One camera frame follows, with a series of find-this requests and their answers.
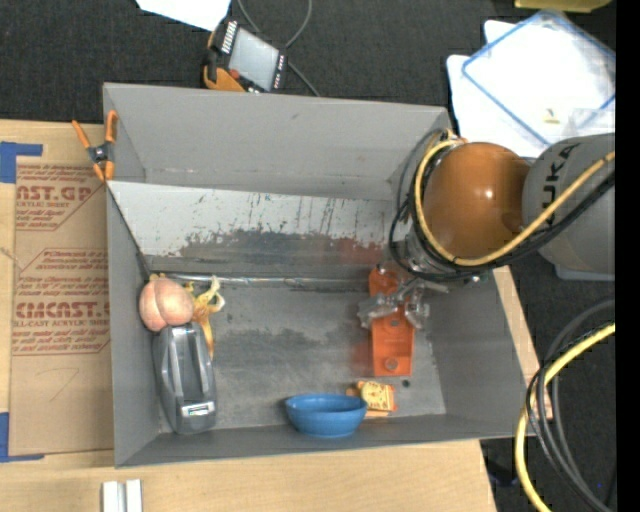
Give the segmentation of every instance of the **blue tape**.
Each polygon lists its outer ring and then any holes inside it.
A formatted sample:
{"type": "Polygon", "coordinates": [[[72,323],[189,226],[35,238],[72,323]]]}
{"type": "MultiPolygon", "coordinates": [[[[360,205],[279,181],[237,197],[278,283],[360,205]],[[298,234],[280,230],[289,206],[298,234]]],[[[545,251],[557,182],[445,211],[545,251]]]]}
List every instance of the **blue tape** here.
{"type": "Polygon", "coordinates": [[[42,156],[42,144],[0,142],[0,183],[16,182],[16,158],[18,155],[42,156]]]}
{"type": "Polygon", "coordinates": [[[21,455],[9,457],[9,413],[0,413],[0,464],[3,462],[13,462],[18,460],[38,460],[43,455],[21,455]]]}

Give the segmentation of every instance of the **electronic device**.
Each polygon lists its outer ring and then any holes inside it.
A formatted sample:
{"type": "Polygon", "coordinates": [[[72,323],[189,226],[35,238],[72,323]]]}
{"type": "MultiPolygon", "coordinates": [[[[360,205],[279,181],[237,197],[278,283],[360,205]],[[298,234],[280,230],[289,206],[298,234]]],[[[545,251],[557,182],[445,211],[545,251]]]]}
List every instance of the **electronic device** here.
{"type": "Polygon", "coordinates": [[[204,81],[208,88],[258,93],[282,89],[286,55],[237,20],[222,22],[207,49],[204,81]]]}

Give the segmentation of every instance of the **wooden table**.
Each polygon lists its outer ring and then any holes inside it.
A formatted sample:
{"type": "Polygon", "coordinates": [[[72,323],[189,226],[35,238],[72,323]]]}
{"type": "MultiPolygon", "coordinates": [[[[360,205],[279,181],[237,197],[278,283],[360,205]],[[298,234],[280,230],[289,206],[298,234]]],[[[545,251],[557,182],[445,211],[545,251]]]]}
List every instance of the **wooden table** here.
{"type": "MultiPolygon", "coordinates": [[[[9,410],[15,186],[0,183],[0,412],[9,410]]],[[[508,268],[495,271],[525,377],[538,369],[508,268]]],[[[140,479],[145,512],[496,510],[477,440],[115,469],[112,451],[0,464],[0,509],[100,510],[102,482],[140,479]]]]}

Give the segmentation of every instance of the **blue bowl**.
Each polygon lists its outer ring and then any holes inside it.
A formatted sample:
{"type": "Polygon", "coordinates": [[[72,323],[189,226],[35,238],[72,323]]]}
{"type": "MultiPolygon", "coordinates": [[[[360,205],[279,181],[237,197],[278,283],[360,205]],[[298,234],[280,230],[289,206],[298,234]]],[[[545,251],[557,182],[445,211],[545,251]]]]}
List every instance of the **blue bowl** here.
{"type": "Polygon", "coordinates": [[[297,430],[324,438],[350,436],[367,413],[362,398],[331,393],[297,395],[287,399],[285,405],[297,430]]]}

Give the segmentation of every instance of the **cardboard sheet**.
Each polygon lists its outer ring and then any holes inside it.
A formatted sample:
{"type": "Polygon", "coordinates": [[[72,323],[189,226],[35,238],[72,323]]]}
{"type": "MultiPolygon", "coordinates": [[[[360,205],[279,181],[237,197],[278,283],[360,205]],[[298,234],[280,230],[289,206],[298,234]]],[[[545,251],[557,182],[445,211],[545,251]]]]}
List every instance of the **cardboard sheet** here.
{"type": "Polygon", "coordinates": [[[111,448],[105,187],[70,123],[0,121],[0,140],[43,146],[17,160],[9,454],[111,448]]]}
{"type": "Polygon", "coordinates": [[[0,183],[0,413],[9,410],[16,187],[0,183]]]}

